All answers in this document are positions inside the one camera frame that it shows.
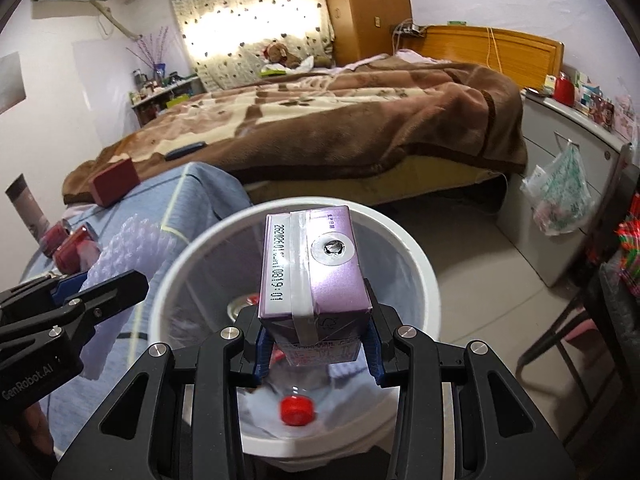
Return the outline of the left hand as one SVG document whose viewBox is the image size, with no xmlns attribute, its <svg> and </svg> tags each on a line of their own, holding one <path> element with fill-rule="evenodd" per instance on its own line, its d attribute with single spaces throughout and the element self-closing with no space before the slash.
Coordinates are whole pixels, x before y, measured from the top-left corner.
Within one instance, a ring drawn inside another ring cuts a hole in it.
<svg viewBox="0 0 640 480">
<path fill-rule="evenodd" d="M 50 433 L 47 417 L 40 408 L 40 404 L 36 402 L 26 408 L 24 416 L 32 444 L 43 454 L 53 455 L 54 441 Z"/>
</svg>

